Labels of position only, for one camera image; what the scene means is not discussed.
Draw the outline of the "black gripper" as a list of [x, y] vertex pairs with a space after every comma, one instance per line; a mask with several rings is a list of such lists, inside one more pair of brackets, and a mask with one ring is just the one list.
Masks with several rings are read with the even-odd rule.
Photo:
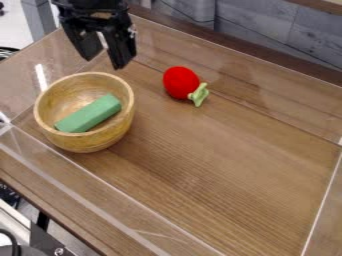
[[67, 37], [80, 54], [92, 60], [107, 42], [115, 69], [123, 69], [136, 56], [136, 29], [128, 15], [126, 0], [52, 0]]

